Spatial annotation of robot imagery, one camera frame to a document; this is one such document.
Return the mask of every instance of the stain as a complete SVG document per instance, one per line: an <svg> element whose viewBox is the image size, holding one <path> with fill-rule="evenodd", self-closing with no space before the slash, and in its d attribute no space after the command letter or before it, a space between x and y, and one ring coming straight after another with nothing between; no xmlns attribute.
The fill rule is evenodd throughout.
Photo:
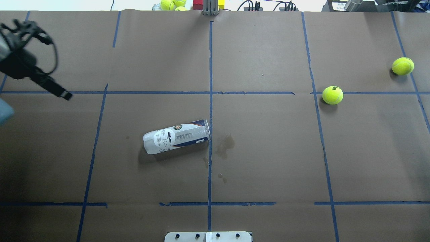
<svg viewBox="0 0 430 242"><path fill-rule="evenodd" d="M227 183L227 178L225 178L221 173L218 174L218 178L222 178L222 181L224 182L224 184Z"/></svg>
<svg viewBox="0 0 430 242"><path fill-rule="evenodd" d="M216 154L223 158L227 159L227 150L234 148L234 140L231 135L226 135L224 140L217 146Z"/></svg>
<svg viewBox="0 0 430 242"><path fill-rule="evenodd" d="M209 159L207 157L203 157L203 161L205 162L206 168L209 168Z"/></svg>

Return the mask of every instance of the cable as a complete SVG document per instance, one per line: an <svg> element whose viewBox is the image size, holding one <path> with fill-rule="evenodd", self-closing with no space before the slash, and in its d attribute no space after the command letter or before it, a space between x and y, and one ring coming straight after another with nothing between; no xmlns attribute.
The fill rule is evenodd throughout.
<svg viewBox="0 0 430 242"><path fill-rule="evenodd" d="M289 11L290 11L290 7L292 6L291 4L292 4L292 2L290 1L290 2L288 3L287 8L285 8L285 9L284 9L284 11L288 11L288 12L289 12Z"/></svg>
<svg viewBox="0 0 430 242"><path fill-rule="evenodd" d="M52 45L54 46L55 66L50 72L47 73L47 75L51 75L58 67L58 51L57 51L57 46L55 45L53 40L52 40Z"/></svg>
<svg viewBox="0 0 430 242"><path fill-rule="evenodd" d="M249 3L251 3L251 6L249 6L248 7L248 11L252 11L253 9L254 9L254 3L251 1L251 0L245 0L240 6L239 6L239 8L237 9L238 11L240 10L240 8L246 3L246 2L248 2L248 4Z"/></svg>
<svg viewBox="0 0 430 242"><path fill-rule="evenodd" d="M286 3L286 2L280 2L280 3L278 3L278 4L275 6L275 8L273 9L273 12L276 10L276 8L277 8L281 3L285 4L285 8L284 8L284 10L285 10L285 9L287 9L287 3Z"/></svg>

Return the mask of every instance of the white tennis ball can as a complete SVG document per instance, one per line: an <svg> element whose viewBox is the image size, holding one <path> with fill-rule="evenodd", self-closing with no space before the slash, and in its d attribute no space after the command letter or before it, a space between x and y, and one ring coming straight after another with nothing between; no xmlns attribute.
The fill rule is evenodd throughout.
<svg viewBox="0 0 430 242"><path fill-rule="evenodd" d="M153 155L210 139L208 121L201 119L146 133L143 136L143 143L146 153Z"/></svg>

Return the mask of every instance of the yellow tennis ball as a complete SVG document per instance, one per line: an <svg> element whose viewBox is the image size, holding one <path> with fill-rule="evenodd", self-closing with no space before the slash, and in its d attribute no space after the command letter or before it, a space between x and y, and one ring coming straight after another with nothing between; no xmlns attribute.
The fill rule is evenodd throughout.
<svg viewBox="0 0 430 242"><path fill-rule="evenodd" d="M397 75L407 75L414 70L414 62L406 57L398 58L391 69Z"/></svg>
<svg viewBox="0 0 430 242"><path fill-rule="evenodd" d="M187 0L173 0L173 2L175 3L176 6L183 7L187 3Z"/></svg>
<svg viewBox="0 0 430 242"><path fill-rule="evenodd" d="M322 99L330 105L338 104L344 98L344 92L337 86L329 86L322 92Z"/></svg>
<svg viewBox="0 0 430 242"><path fill-rule="evenodd" d="M188 11L185 7L177 7L175 11Z"/></svg>
<svg viewBox="0 0 430 242"><path fill-rule="evenodd" d="M161 0L161 9L164 11L172 11L175 9L173 0Z"/></svg>

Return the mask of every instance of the metal stand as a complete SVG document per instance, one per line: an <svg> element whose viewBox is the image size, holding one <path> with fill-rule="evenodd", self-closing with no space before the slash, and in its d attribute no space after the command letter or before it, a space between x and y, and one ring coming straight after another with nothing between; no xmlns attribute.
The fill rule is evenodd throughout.
<svg viewBox="0 0 430 242"><path fill-rule="evenodd" d="M170 232L164 242L252 242L252 232Z"/></svg>
<svg viewBox="0 0 430 242"><path fill-rule="evenodd" d="M216 16L219 14L218 0L203 0L203 15Z"/></svg>

